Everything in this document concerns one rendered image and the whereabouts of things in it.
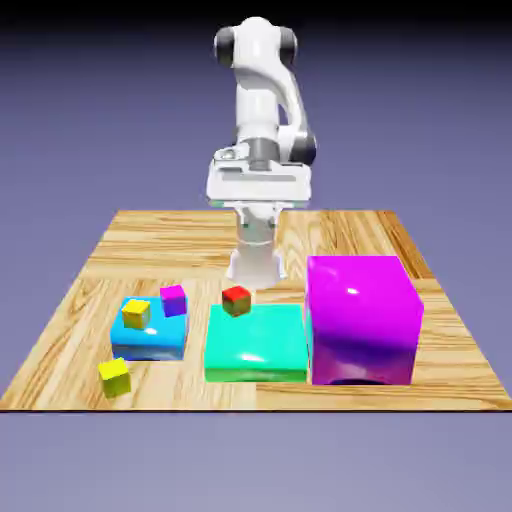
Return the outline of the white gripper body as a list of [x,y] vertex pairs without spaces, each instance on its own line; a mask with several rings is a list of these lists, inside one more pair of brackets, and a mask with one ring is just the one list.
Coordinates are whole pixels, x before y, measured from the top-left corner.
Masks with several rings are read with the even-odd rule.
[[245,160],[210,163],[206,196],[211,205],[238,203],[306,205],[312,195],[311,169],[306,165],[270,162],[269,171],[253,171]]

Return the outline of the small red cube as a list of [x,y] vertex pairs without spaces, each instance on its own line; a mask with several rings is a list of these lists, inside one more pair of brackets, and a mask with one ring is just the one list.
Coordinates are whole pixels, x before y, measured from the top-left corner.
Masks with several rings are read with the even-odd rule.
[[251,303],[251,293],[243,286],[237,285],[222,291],[222,307],[232,317],[248,313]]

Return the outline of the small magenta cube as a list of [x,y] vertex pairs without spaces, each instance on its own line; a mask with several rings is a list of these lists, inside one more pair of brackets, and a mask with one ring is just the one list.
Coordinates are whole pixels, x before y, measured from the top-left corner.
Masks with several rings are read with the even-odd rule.
[[165,317],[187,313],[187,296],[181,284],[161,287],[160,299]]

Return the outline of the small orange-yellow cube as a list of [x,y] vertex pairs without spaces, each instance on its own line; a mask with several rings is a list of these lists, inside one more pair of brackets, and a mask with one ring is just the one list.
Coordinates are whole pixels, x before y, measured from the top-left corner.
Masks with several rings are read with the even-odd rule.
[[151,303],[140,298],[129,299],[121,309],[125,328],[144,330],[151,319]]

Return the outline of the small yellow cube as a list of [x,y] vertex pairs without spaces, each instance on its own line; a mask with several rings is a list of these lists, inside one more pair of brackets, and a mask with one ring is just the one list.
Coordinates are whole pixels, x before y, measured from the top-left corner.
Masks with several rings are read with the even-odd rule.
[[115,398],[131,391],[131,377],[123,358],[100,363],[98,372],[107,398]]

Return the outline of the large teal box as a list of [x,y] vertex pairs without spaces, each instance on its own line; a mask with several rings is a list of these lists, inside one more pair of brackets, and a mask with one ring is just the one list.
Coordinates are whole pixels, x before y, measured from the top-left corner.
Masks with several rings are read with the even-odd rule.
[[238,317],[210,309],[204,348],[208,382],[299,382],[309,360],[301,307],[257,304]]

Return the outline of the large magenta box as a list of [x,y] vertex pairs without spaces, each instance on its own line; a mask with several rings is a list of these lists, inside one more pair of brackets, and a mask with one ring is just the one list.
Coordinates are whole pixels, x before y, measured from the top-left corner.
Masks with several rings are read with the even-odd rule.
[[424,305],[396,256],[307,258],[305,321],[314,385],[409,385]]

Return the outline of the large blue box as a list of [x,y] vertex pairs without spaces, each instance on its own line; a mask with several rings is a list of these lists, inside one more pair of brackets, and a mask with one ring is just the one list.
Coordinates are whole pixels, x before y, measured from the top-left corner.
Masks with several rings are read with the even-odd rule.
[[[130,299],[150,303],[151,318],[145,329],[124,326],[122,308]],[[182,360],[188,335],[188,313],[166,317],[159,297],[127,296],[122,302],[110,330],[114,358],[126,361]]]

